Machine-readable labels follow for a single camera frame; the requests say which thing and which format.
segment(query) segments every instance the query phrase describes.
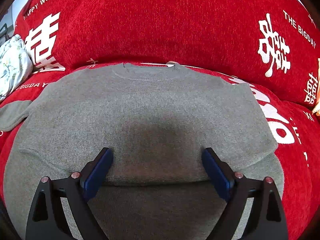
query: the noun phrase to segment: red sofa cushion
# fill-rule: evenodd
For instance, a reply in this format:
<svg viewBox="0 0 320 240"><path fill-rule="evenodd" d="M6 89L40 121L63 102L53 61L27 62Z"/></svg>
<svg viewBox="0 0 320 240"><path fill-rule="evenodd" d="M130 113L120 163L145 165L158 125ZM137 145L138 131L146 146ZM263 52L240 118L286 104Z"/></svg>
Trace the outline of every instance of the red sofa cushion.
<svg viewBox="0 0 320 240"><path fill-rule="evenodd" d="M15 33L42 71L174 60L314 105L320 34L297 0L30 0L26 9Z"/></svg>

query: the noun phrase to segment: blue gripper pad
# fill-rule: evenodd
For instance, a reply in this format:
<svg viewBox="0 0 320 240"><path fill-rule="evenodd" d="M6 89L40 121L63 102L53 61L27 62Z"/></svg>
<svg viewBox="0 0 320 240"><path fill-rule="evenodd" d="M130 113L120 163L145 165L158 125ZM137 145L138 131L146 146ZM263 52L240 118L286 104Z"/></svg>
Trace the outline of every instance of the blue gripper pad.
<svg viewBox="0 0 320 240"><path fill-rule="evenodd" d="M218 164L214 161L211 154L205 149L202 152L202 165L211 179L215 190L217 191L220 198L223 198L226 202L230 199L230 182L224 176L222 170Z"/></svg>
<svg viewBox="0 0 320 240"><path fill-rule="evenodd" d="M87 180L83 185L83 198L89 201L94 198L112 165L113 154L111 149L108 149L96 164Z"/></svg>

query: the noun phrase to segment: white lettering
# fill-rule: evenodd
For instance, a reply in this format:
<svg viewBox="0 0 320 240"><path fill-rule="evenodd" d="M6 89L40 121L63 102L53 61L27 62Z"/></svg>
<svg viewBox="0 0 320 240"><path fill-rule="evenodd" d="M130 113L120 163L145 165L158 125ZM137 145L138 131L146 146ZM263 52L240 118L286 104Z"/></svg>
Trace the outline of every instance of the white lettering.
<svg viewBox="0 0 320 240"><path fill-rule="evenodd" d="M313 19L311 18L310 14L308 15L308 17L310 18L310 20L311 20L311 22L313 23L313 25L315 26L315 28L317 28L316 25L315 25L315 22L314 22Z"/></svg>
<svg viewBox="0 0 320 240"><path fill-rule="evenodd" d="M316 43L315 41L309 36L308 33L306 33L301 27L300 25L298 25L298 32L305 37L306 40L308 40L311 44L311 46L315 49L316 48Z"/></svg>
<svg viewBox="0 0 320 240"><path fill-rule="evenodd" d="M89 65L86 68L94 68L96 65Z"/></svg>
<svg viewBox="0 0 320 240"><path fill-rule="evenodd" d="M293 130L294 130L294 133L296 134L298 140L299 140L299 143L301 144L301 141L300 141L300 138L299 138L299 134L296 132L296 130L298 129L297 127L292 127Z"/></svg>
<svg viewBox="0 0 320 240"><path fill-rule="evenodd" d="M288 128L286 128L286 126L280 122L273 122L273 121L269 121L268 125L270 127L270 130L272 132L273 137L276 139L277 143L281 143L281 144L291 144L294 143L294 137L292 135L292 133L289 131ZM282 129L285 131L285 136L281 137L278 133L277 133L277 129Z"/></svg>
<svg viewBox="0 0 320 240"><path fill-rule="evenodd" d="M260 105L260 107L266 118L272 118L284 123L289 123L288 120L286 120L285 118L283 118L281 115L278 114L278 110L274 106L270 104L265 104L264 106Z"/></svg>
<svg viewBox="0 0 320 240"><path fill-rule="evenodd" d="M65 67L56 62L56 59L51 55L51 51L56 40L56 35L52 37L50 37L50 35L59 29L59 24L57 22L52 26L50 25L59 19L59 15L60 13L57 13L53 16L52 14L48 15L35 30L31 29L29 31L29 35L25 39L25 46L31 61L36 68L40 69L37 72L33 72L33 74L51 69L60 71L65 70Z"/></svg>
<svg viewBox="0 0 320 240"><path fill-rule="evenodd" d="M292 23L292 17L291 17L291 19L290 19L290 15L288 15L288 18L289 18L289 23L291 22L291 25L293 24Z"/></svg>
<svg viewBox="0 0 320 240"><path fill-rule="evenodd" d="M308 155L307 155L307 152L304 152L303 154L304 154L304 156L306 157L306 161L308 161Z"/></svg>
<svg viewBox="0 0 320 240"><path fill-rule="evenodd" d="M266 14L267 20L259 21L260 31L264 38L259 39L258 54L260 54L263 63L270 62L270 55L272 57L269 69L266 71L265 76L271 77L273 74L273 65L276 62L277 69L281 68L284 73L290 69L291 63L287 61L286 54L290 53L290 48L285 44L284 38L279 36L277 32L273 32L270 14Z"/></svg>
<svg viewBox="0 0 320 240"><path fill-rule="evenodd" d="M254 88L250 88L250 89L253 92L255 99L270 103L270 99L265 94L261 93L260 91L254 89Z"/></svg>
<svg viewBox="0 0 320 240"><path fill-rule="evenodd" d="M40 86L40 83L37 83L37 84L31 83L31 84L22 85L22 86L20 86L18 89L31 88L31 87L39 87L39 86Z"/></svg>
<svg viewBox="0 0 320 240"><path fill-rule="evenodd" d="M90 60L87 60L87 62L93 63L93 65L98 62L98 60L93 60L92 58L90 58Z"/></svg>
<svg viewBox="0 0 320 240"><path fill-rule="evenodd" d="M304 90L307 93L304 101L312 105L316 100L318 80L313 76L313 73L309 73L309 77L310 79L307 82L307 90Z"/></svg>
<svg viewBox="0 0 320 240"><path fill-rule="evenodd" d="M315 121L315 120L313 120L313 118L312 118L312 116L311 116L311 114L310 113L306 113L305 111L303 111L304 113L305 113L305 115L307 116L307 118L309 119L309 120L311 120L311 121Z"/></svg>
<svg viewBox="0 0 320 240"><path fill-rule="evenodd" d="M285 19L287 19L287 13L284 11L284 10L282 10L283 12L284 12L284 17L285 17Z"/></svg>
<svg viewBox="0 0 320 240"><path fill-rule="evenodd" d="M243 81L243 80L241 80L241 79L239 79L237 77L232 77L232 76L229 76L229 77L231 77L231 78L229 78L229 80L231 80L232 82L235 82L235 83L238 83L238 84L245 84L245 83L249 84L248 82Z"/></svg>

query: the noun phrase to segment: light blue floral fabric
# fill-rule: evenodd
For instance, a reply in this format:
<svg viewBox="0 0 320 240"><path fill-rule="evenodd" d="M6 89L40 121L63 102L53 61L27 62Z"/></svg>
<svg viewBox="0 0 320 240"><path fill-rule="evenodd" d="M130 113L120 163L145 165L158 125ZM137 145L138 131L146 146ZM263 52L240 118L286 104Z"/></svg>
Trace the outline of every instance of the light blue floral fabric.
<svg viewBox="0 0 320 240"><path fill-rule="evenodd" d="M0 47L0 102L28 78L32 67L24 41L18 34Z"/></svg>

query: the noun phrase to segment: gray sweater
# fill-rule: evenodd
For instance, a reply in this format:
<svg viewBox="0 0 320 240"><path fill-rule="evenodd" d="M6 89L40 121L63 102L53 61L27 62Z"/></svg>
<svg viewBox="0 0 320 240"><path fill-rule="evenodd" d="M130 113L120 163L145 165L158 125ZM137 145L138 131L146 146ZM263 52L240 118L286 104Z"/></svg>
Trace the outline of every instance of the gray sweater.
<svg viewBox="0 0 320 240"><path fill-rule="evenodd" d="M205 239L225 203L207 182L203 147L249 178L273 177L282 195L277 143L247 84L180 65L118 64L69 74L25 106L0 116L0 129L27 117L4 176L5 203L23 239L41 177L67 177L102 147L113 148L114 163L89 205L110 239ZM81 239L66 201L64 208Z"/></svg>

